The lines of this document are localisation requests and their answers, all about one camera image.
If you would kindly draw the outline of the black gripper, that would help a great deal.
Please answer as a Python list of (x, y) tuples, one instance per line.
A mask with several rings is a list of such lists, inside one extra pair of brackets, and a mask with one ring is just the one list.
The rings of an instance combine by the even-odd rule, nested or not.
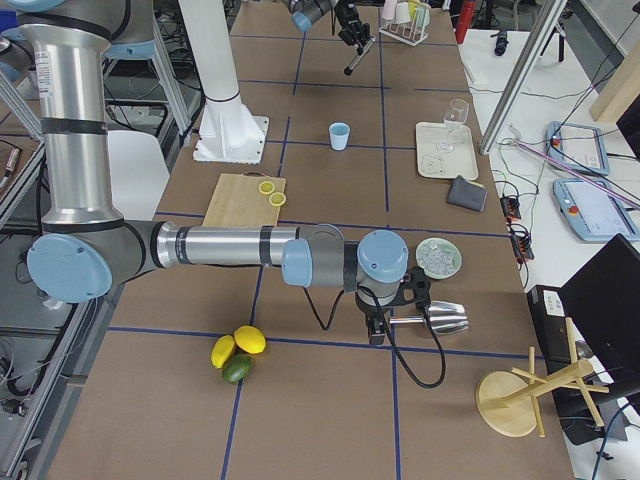
[[(414, 305), (422, 319), (429, 319), (431, 283), (424, 270), (419, 266), (409, 268), (398, 284), (392, 284), (394, 290), (384, 297), (376, 298), (384, 313), (395, 307)], [(365, 284), (361, 283), (355, 296), (356, 305), (367, 317), (368, 342), (370, 345), (383, 345), (386, 338), (386, 319), (378, 314), (374, 298), (365, 292)]]
[(371, 40), (370, 25), (361, 21), (356, 2), (339, 0), (334, 13), (340, 25), (339, 38), (347, 46), (363, 49)]

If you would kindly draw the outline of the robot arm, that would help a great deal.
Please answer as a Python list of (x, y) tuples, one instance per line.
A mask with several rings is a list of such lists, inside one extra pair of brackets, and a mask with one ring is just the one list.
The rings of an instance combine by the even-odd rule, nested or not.
[(372, 40), (370, 25), (360, 19), (357, 1), (284, 0), (282, 4), (300, 32), (308, 31), (325, 15), (331, 14), (332, 22), (339, 24), (338, 37), (346, 45), (361, 53)]
[(27, 253), (36, 286), (66, 303), (176, 265), (275, 266), (287, 284), (351, 293), (372, 344), (390, 338), (388, 310), (412, 304), (430, 320), (429, 282), (404, 239), (376, 230), (347, 241), (331, 225), (282, 228), (156, 222), (168, 180), (158, 150), (110, 160), (102, 62), (114, 48), (154, 41), (147, 1), (16, 1), (34, 53), (50, 207)]

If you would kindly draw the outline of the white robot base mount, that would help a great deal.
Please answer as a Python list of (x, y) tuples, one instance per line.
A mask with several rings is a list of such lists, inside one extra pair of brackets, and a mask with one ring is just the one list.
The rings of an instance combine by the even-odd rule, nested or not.
[(242, 101), (223, 3), (183, 0), (179, 6), (205, 97), (194, 159), (260, 163), (269, 119), (252, 115)]

